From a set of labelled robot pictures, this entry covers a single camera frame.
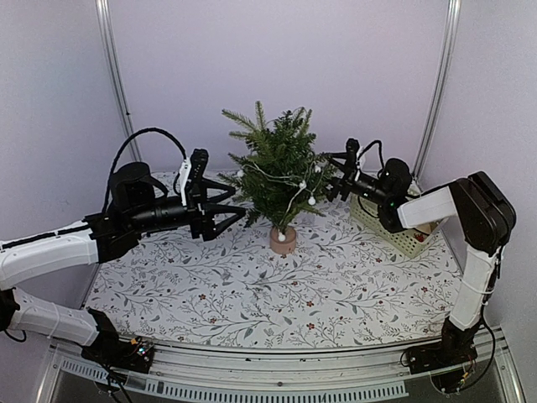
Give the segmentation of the small green christmas tree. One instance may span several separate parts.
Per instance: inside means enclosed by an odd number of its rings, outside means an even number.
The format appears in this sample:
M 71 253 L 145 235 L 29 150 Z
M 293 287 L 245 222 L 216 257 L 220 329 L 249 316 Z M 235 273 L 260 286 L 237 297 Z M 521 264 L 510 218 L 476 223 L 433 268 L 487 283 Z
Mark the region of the small green christmas tree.
M 248 202 L 247 221 L 270 223 L 269 246 L 280 255 L 295 251 L 297 231 L 291 226 L 302 212 L 322 216 L 319 204 L 334 169 L 324 154 L 314 151 L 316 134 L 310 131 L 312 111 L 305 107 L 284 111 L 277 118 L 265 117 L 263 104 L 254 103 L 255 118 L 222 110 L 240 129 L 229 133 L 244 142 L 245 155 L 230 153 L 235 173 L 220 173 L 237 190 L 236 202 Z

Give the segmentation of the pale green plastic basket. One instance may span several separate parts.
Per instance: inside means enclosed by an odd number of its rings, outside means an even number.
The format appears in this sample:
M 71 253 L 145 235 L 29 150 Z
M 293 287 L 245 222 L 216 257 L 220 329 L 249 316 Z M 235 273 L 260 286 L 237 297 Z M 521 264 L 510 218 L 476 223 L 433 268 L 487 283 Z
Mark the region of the pale green plastic basket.
M 357 219 L 367 228 L 376 233 L 380 238 L 392 244 L 400 252 L 410 258 L 415 258 L 429 248 L 436 240 L 436 236 L 441 231 L 447 219 L 436 222 L 429 222 L 417 228 L 405 229 L 399 233 L 388 232 L 377 218 L 377 205 L 371 201 L 351 194 L 350 216 Z M 418 242 L 414 235 L 421 233 L 425 236 L 423 243 Z

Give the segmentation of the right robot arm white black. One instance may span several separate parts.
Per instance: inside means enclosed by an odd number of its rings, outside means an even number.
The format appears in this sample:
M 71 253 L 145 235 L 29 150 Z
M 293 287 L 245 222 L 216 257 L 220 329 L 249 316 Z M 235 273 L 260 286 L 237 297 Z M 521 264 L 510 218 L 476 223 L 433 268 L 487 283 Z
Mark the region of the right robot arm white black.
M 346 199 L 354 194 L 373 202 L 378 221 L 389 233 L 449 217 L 458 219 L 467 244 L 465 269 L 455 305 L 444 321 L 441 342 L 433 353 L 438 364 L 453 365 L 483 324 L 482 309 L 493 293 L 503 249 L 516 224 L 514 207 L 483 171 L 410 197 L 413 178 L 400 159 L 387 160 L 380 175 L 372 177 L 358 170 L 353 151 L 328 153 L 326 158 L 342 173 L 331 178 L 327 198 Z

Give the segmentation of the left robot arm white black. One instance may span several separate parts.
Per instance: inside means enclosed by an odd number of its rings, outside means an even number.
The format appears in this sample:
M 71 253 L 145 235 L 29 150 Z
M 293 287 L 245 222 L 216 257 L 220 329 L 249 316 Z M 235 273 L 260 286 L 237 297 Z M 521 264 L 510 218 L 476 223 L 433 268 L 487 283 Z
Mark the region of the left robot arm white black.
M 193 238 L 217 238 L 246 211 L 225 205 L 234 189 L 207 180 L 204 171 L 204 162 L 186 159 L 170 195 L 147 164 L 129 163 L 111 175 L 112 201 L 103 212 L 48 233 L 3 242 L 1 329 L 61 338 L 91 347 L 106 364 L 118 364 L 125 348 L 106 314 L 45 301 L 21 290 L 19 284 L 62 269 L 119 259 L 138 246 L 145 233 L 187 226 Z

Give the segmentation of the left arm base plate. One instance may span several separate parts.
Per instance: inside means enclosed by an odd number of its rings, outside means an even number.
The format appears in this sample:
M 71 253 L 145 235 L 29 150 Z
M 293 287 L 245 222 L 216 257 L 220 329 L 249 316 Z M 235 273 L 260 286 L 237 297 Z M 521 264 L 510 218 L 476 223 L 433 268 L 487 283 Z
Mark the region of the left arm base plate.
M 142 337 L 129 341 L 99 335 L 89 346 L 83 346 L 81 357 L 107 367 L 148 374 L 154 359 L 154 343 Z

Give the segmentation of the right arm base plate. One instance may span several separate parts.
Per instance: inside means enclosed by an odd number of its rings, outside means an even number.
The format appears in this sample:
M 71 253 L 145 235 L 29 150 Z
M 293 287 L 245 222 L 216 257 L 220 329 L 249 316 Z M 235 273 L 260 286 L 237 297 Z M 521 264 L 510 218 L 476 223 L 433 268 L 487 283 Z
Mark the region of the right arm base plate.
M 472 344 L 462 349 L 450 349 L 437 342 L 409 347 L 404 350 L 403 358 L 411 374 L 421 374 L 469 363 L 477 358 L 477 350 Z

